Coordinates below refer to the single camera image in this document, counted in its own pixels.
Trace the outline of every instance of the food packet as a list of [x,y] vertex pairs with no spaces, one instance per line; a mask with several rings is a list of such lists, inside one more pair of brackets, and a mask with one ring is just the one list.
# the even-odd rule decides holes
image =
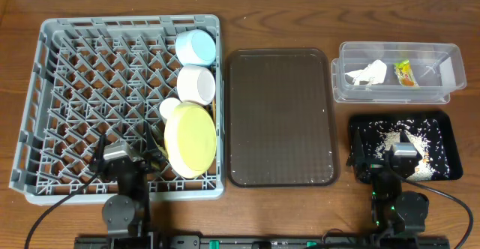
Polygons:
[[405,60],[401,63],[395,64],[395,74],[398,77],[398,82],[402,86],[409,86],[409,87],[418,87],[419,84],[415,81],[415,77],[413,76],[412,68],[410,67],[410,61]]

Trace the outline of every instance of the wooden table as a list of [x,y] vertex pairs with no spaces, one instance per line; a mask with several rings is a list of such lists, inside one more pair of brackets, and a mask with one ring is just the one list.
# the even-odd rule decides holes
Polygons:
[[[0,247],[22,248],[46,207],[31,205],[8,189],[41,23],[48,18],[161,14],[220,17],[225,57],[246,48],[314,47],[329,60],[344,41],[411,41],[457,44],[468,86],[445,106],[335,104],[341,176],[326,188],[239,189],[230,183],[216,201],[153,205],[166,233],[227,236],[318,236],[336,227],[358,232],[371,225],[371,187],[359,184],[344,164],[347,120],[353,113],[442,109],[450,115],[463,164],[459,181],[428,185],[462,199],[480,218],[480,0],[8,0],[0,26]],[[404,185],[404,190],[416,188]],[[430,199],[427,234],[447,235],[455,246],[467,228],[456,203]],[[105,234],[102,205],[62,206],[37,229],[31,248],[72,248],[80,234]],[[480,227],[464,248],[480,246]]]

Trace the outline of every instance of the brown tray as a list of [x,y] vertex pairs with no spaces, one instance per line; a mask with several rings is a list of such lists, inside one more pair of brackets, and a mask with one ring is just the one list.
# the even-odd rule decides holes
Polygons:
[[238,50],[226,69],[226,162],[239,187],[338,177],[328,60],[318,49]]

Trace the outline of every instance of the white cup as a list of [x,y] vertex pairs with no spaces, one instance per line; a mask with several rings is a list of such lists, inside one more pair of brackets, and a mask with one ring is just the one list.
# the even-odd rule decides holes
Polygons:
[[180,104],[180,100],[177,98],[167,98],[160,103],[158,110],[160,110],[160,116],[163,123],[166,124],[167,120],[172,116],[173,110]]
[[185,65],[178,73],[177,92],[182,102],[206,106],[215,97],[215,78],[205,67]]
[[217,55],[215,42],[210,34],[199,29],[179,34],[175,40],[175,51],[182,65],[208,67]]

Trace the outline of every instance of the yellow plate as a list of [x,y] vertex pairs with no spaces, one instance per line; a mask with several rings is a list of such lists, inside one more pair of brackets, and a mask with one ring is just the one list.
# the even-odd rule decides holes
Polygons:
[[195,103],[181,103],[165,125],[165,147],[172,168],[185,178],[196,178],[213,163],[217,136],[212,117]]

